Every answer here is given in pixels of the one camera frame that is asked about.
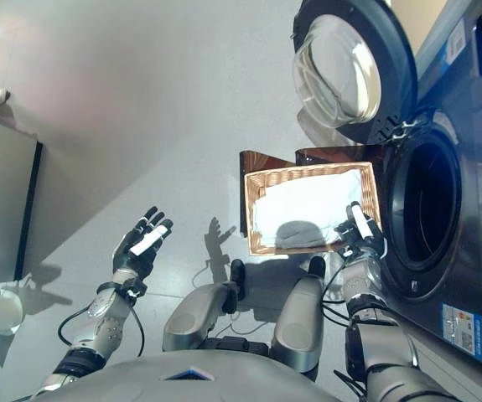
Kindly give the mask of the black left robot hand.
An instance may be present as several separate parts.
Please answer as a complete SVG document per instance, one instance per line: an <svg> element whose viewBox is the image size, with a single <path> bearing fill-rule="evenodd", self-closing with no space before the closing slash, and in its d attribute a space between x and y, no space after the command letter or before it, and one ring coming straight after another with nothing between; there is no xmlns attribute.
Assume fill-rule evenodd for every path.
<svg viewBox="0 0 482 402"><path fill-rule="evenodd" d="M163 242L170 236L173 221L152 206L121 239L112 255L112 273L134 271L143 281L153 270L153 262Z"/></svg>

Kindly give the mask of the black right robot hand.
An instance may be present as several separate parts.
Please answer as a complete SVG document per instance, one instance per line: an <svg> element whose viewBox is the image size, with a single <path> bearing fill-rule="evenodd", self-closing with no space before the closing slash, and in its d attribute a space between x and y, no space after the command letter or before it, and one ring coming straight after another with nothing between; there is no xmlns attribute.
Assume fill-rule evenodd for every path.
<svg viewBox="0 0 482 402"><path fill-rule="evenodd" d="M377 222L363 212L357 201L348 205L345 212L347 220L334 230L341 243L338 253L345 259L364 252L371 252L376 258L383 258L387 252L387 243Z"/></svg>

